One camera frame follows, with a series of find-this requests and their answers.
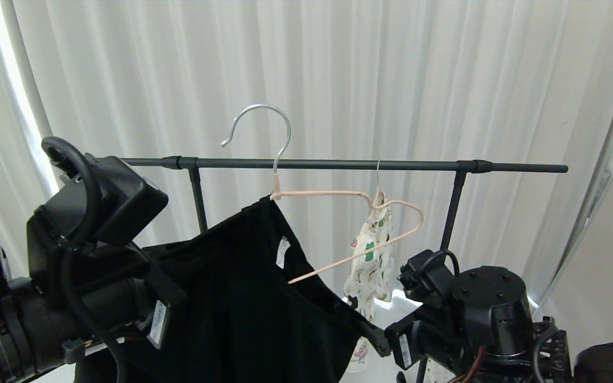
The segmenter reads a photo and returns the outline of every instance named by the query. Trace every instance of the white wall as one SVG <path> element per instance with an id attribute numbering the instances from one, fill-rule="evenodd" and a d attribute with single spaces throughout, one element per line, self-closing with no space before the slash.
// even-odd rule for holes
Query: white wall
<path id="1" fill-rule="evenodd" d="M 569 333 L 572 358 L 613 342 L 613 184 L 588 223 L 537 316 L 551 315 Z"/>

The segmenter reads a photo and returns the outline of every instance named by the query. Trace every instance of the pink clothes hanger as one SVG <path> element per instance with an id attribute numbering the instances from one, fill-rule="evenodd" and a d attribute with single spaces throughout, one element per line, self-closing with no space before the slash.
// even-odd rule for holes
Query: pink clothes hanger
<path id="1" fill-rule="evenodd" d="M 398 237 L 394 237 L 388 240 L 387 242 L 382 243 L 381 245 L 377 245 L 373 247 L 372 249 L 365 249 L 364 252 L 360 252 L 360 254 L 351 255 L 350 257 L 346 257 L 345 259 L 338 260 L 337 262 L 334 262 L 333 264 L 329 264 L 328 266 L 321 267 L 321 269 L 309 272 L 300 277 L 296 277 L 295 279 L 292 279 L 291 281 L 289 281 L 288 282 L 289 284 L 293 284 L 295 282 L 301 281 L 302 279 L 306 279 L 311 276 L 315 276 L 319 272 L 323 272 L 328 269 L 332 269 L 333 267 L 339 266 L 343 263 L 350 262 L 351 260 L 357 259 L 357 257 L 361 257 L 362 255 L 365 255 L 369 252 L 374 252 L 377 249 L 380 249 L 394 242 L 397 242 L 397 240 L 400 240 L 401 238 L 404 238 L 404 237 L 408 237 L 412 233 L 418 231 L 418 229 L 423 225 L 424 220 L 425 220 L 423 211 L 420 210 L 420 208 L 415 206 L 414 204 L 409 204 L 406 201 L 398 201 L 398 199 L 392 199 L 391 201 L 387 201 L 386 203 L 381 204 L 380 206 L 374 206 L 372 204 L 372 200 L 370 199 L 370 197 L 368 197 L 367 194 L 362 193 L 360 191 L 351 191 L 351 190 L 282 191 L 280 190 L 280 179 L 278 177 L 278 160 L 280 160 L 280 156 L 282 156 L 285 150 L 287 149 L 287 145 L 289 145 L 290 138 L 292 136 L 292 128 L 290 127 L 290 121 L 287 118 L 287 115 L 283 111 L 281 111 L 277 107 L 270 106 L 267 104 L 254 104 L 254 105 L 246 107 L 240 112 L 240 114 L 238 114 L 238 116 L 236 116 L 235 119 L 233 119 L 233 124 L 231 126 L 231 133 L 229 134 L 226 140 L 222 141 L 221 146 L 224 147 L 231 142 L 231 140 L 233 139 L 233 133 L 236 130 L 236 126 L 238 124 L 238 121 L 241 119 L 241 117 L 245 113 L 252 111 L 253 109 L 259 109 L 260 107 L 266 107 L 267 109 L 271 109 L 272 111 L 275 111 L 278 114 L 280 114 L 280 116 L 283 117 L 283 120 L 285 120 L 285 125 L 287 127 L 287 139 L 285 141 L 285 145 L 283 145 L 283 147 L 280 148 L 278 155 L 273 160 L 273 192 L 271 193 L 269 197 L 270 199 L 275 199 L 277 201 L 278 199 L 281 199 L 282 197 L 285 197 L 285 196 L 357 196 L 357 197 L 365 198 L 368 203 L 368 207 L 370 207 L 373 210 L 384 209 L 385 207 L 390 206 L 392 204 L 401 204 L 403 206 L 408 206 L 409 208 L 415 211 L 418 211 L 419 213 L 418 225 L 415 228 L 411 229 L 410 231 L 405 232 L 402 235 L 399 235 Z"/>

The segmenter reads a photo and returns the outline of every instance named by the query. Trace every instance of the white sticker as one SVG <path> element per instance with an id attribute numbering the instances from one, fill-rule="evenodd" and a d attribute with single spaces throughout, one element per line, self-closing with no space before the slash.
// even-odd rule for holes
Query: white sticker
<path id="1" fill-rule="evenodd" d="M 278 254 L 276 254 L 276 265 L 281 269 L 285 267 L 285 252 L 290 248 L 290 242 L 287 238 L 280 239 L 278 244 Z"/>
<path id="2" fill-rule="evenodd" d="M 408 338 L 406 334 L 401 334 L 399 337 L 399 346 L 401 346 L 401 356 L 403 356 L 404 368 L 411 366 L 411 350 L 408 349 Z"/>
<path id="3" fill-rule="evenodd" d="M 148 334 L 151 342 L 155 346 L 159 346 L 162 343 L 162 336 L 164 335 L 163 327 L 167 322 L 167 307 L 162 302 L 158 301 L 155 304 L 155 311 L 153 312 L 153 325 L 151 325 L 151 333 Z"/>

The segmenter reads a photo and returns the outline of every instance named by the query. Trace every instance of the black garment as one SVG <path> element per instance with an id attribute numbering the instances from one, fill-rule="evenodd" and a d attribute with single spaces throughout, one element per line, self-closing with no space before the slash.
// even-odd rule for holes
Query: black garment
<path id="1" fill-rule="evenodd" d="M 290 247 L 281 269 L 276 258 L 283 237 Z M 189 294 L 186 328 L 162 351 L 148 342 L 126 344 L 129 381 L 147 376 L 160 383 L 327 383 L 342 378 L 363 335 L 358 323 L 365 319 L 317 276 L 287 283 L 313 268 L 275 203 L 261 199 L 178 252 L 178 259 L 185 253 L 189 261 L 164 267 Z M 76 382 L 91 359 L 110 358 L 106 352 L 95 355 L 78 364 Z M 114 381 L 114 375 L 104 380 Z"/>

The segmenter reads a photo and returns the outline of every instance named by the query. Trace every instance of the black clothing rack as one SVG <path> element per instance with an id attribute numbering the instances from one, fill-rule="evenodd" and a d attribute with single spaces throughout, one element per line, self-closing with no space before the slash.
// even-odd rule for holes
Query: black clothing rack
<path id="1" fill-rule="evenodd" d="M 163 168 L 188 170 L 190 184 L 193 187 L 197 223 L 200 232 L 207 230 L 207 217 L 202 198 L 201 168 L 234 169 L 270 169 L 274 160 L 232 159 L 232 158 L 198 158 L 170 156 L 163 158 L 123 158 L 132 166 L 159 166 Z M 566 165 L 545 165 L 537 163 L 496 163 L 484 160 L 470 161 L 377 161 L 377 160 L 280 160 L 281 169 L 326 169 L 326 170 L 429 170 L 455 172 L 453 192 L 448 206 L 448 214 L 441 238 L 441 249 L 448 249 L 455 223 L 455 214 L 460 203 L 460 194 L 465 184 L 467 173 L 488 172 L 538 172 L 566 173 Z"/>

